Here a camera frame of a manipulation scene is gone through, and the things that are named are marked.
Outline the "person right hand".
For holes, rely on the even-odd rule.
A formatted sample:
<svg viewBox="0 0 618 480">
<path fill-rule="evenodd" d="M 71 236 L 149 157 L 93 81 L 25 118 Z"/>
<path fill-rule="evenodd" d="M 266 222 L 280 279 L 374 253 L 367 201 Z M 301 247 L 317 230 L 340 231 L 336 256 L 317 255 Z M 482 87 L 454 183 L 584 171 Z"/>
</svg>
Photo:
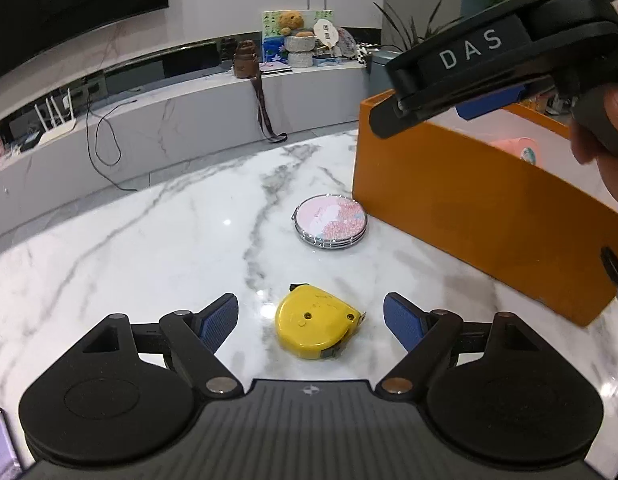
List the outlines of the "person right hand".
<svg viewBox="0 0 618 480">
<path fill-rule="evenodd" d="M 618 203 L 618 86 L 594 90 L 587 108 L 576 110 L 570 123 L 571 150 L 579 165 L 595 162 L 601 179 Z"/>
</svg>

